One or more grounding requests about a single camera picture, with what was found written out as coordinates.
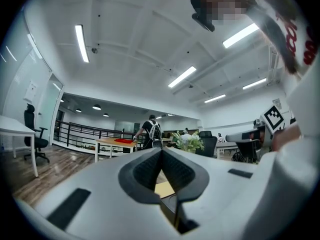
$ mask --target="desk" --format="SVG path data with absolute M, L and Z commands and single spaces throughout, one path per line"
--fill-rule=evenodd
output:
M 13 157 L 16 158 L 15 136 L 31 137 L 31 160 L 34 176 L 38 177 L 36 156 L 35 156 L 35 134 L 36 132 L 29 129 L 19 121 L 0 115 L 0 135 L 12 136 Z
M 216 157 L 220 159 L 220 150 L 236 150 L 238 148 L 235 142 L 217 142 L 215 145 Z
M 137 142 L 132 142 L 132 143 L 122 143 L 122 142 L 117 142 L 116 139 L 119 138 L 100 138 L 95 140 L 95 152 L 94 152 L 94 161 L 97 163 L 98 162 L 98 147 L 99 144 L 107 144 L 110 146 L 110 158 L 112 158 L 112 147 L 120 147 L 120 148 L 127 148 L 130 149 L 130 153 L 135 150 L 138 150 L 138 143 Z

